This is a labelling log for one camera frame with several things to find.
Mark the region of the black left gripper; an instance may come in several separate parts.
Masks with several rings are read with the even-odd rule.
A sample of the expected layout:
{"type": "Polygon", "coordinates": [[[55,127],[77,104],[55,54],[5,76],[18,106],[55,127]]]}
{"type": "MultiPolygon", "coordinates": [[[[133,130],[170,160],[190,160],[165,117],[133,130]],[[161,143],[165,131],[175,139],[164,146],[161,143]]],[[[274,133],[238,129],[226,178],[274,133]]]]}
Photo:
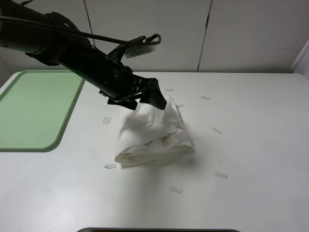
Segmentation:
{"type": "Polygon", "coordinates": [[[118,105],[135,110],[141,103],[165,110],[167,101],[161,93],[156,78],[133,74],[128,67],[103,66],[98,69],[99,94],[108,98],[108,105],[118,105]]]}

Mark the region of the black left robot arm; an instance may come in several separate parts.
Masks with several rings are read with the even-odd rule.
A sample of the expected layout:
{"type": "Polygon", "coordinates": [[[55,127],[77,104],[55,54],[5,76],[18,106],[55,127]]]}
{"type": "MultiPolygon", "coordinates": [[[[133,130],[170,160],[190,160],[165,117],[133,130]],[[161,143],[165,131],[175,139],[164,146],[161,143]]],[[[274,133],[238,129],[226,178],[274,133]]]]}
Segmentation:
{"type": "Polygon", "coordinates": [[[42,14],[25,2],[0,3],[1,47],[24,52],[47,66],[64,66],[96,86],[109,105],[166,108],[158,80],[135,75],[121,62],[122,57],[150,53],[161,41],[159,34],[123,41],[85,33],[59,13],[42,14]]]}

